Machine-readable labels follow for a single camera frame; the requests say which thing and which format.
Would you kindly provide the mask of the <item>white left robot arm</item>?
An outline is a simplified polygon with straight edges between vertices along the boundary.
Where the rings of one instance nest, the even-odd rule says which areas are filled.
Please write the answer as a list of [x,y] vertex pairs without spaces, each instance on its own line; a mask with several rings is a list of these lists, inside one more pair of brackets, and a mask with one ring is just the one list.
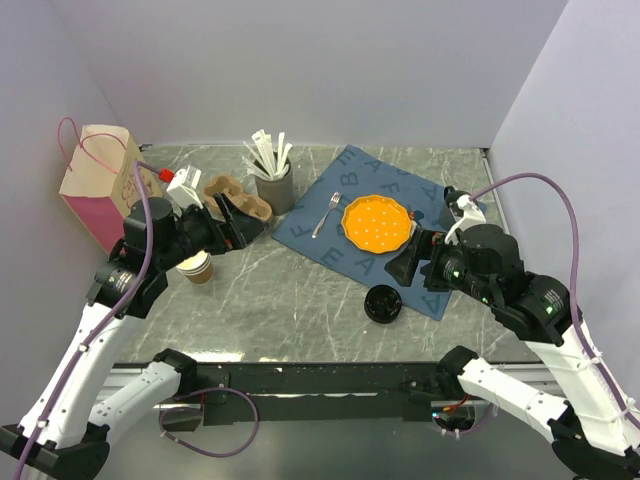
[[111,447],[153,405],[190,400],[198,363],[166,349],[105,400],[98,395],[134,330],[168,286],[167,273],[198,253],[223,255],[253,243],[268,227],[224,194],[222,217],[195,204],[176,214],[160,197],[137,201],[123,235],[94,276],[76,333],[37,402],[1,429],[1,449],[52,479],[93,479]]

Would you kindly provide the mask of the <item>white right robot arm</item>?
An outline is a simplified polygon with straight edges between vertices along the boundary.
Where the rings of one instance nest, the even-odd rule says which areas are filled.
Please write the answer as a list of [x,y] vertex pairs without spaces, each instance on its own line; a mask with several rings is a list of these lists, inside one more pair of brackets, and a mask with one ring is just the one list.
[[437,385],[446,397],[482,398],[540,433],[556,457],[581,479],[636,479],[639,434],[590,357],[586,325],[570,312],[570,294],[558,280],[528,272],[516,239],[496,225],[441,232],[417,229],[385,269],[401,286],[416,273],[429,291],[457,290],[487,306],[495,319],[534,352],[561,388],[549,395],[457,346],[439,362]]

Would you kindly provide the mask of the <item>black lid stack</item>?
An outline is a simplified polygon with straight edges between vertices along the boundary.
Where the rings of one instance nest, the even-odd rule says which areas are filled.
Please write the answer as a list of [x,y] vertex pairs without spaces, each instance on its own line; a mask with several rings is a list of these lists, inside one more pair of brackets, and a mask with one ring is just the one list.
[[364,311],[375,323],[386,325],[397,319],[403,303],[400,294],[391,286],[376,285],[366,294]]

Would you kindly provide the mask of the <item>brown paper cups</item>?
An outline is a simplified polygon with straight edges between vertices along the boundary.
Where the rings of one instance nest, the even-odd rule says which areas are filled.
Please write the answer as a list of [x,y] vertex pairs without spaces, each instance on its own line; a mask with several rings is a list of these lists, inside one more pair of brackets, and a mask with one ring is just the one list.
[[211,256],[206,251],[200,251],[196,255],[184,260],[176,266],[176,270],[196,285],[209,282],[214,274]]

